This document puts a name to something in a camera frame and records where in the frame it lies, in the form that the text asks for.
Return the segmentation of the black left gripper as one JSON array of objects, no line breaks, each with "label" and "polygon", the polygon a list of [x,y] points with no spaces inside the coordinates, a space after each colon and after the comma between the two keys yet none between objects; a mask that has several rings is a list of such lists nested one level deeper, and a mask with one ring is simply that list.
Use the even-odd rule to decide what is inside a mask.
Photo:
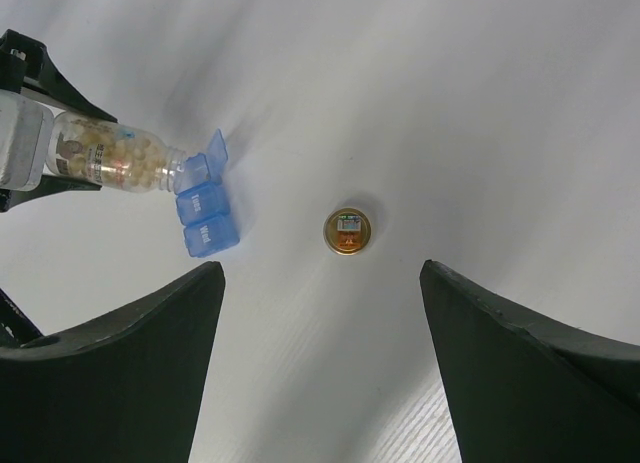
[{"label": "black left gripper", "polygon": [[[117,123],[113,115],[85,98],[58,70],[38,40],[7,29],[1,36],[1,89],[90,118]],[[44,175],[31,190],[1,190],[0,212],[32,200],[72,191],[100,191],[99,184]]]}]

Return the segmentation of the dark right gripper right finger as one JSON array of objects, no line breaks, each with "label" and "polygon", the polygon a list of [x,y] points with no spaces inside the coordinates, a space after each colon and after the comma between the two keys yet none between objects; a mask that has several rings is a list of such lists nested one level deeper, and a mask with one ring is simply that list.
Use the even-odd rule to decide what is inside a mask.
[{"label": "dark right gripper right finger", "polygon": [[636,462],[639,348],[424,263],[426,318],[465,462]]}]

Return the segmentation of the amber pill bottle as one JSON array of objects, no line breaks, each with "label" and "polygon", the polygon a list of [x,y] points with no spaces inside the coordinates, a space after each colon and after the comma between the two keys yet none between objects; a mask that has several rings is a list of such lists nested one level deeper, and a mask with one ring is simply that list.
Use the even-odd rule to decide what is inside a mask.
[{"label": "amber pill bottle", "polygon": [[146,193],[172,192],[186,159],[148,131],[62,112],[53,120],[46,164],[57,176]]}]

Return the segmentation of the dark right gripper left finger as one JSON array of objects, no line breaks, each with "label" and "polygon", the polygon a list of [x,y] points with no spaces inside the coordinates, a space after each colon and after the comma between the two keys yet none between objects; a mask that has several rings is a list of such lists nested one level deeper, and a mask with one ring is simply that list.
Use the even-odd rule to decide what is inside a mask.
[{"label": "dark right gripper left finger", "polygon": [[42,333],[1,300],[5,462],[185,462],[222,307],[206,262],[81,325]]}]

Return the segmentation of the blue weekly pill organizer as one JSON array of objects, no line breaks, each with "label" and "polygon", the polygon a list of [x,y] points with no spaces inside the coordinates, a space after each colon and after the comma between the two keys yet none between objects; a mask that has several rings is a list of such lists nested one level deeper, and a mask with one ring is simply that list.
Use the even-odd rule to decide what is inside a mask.
[{"label": "blue weekly pill organizer", "polygon": [[222,178],[227,162],[226,141],[217,129],[203,152],[184,161],[175,180],[177,216],[193,258],[206,258],[240,241]]}]

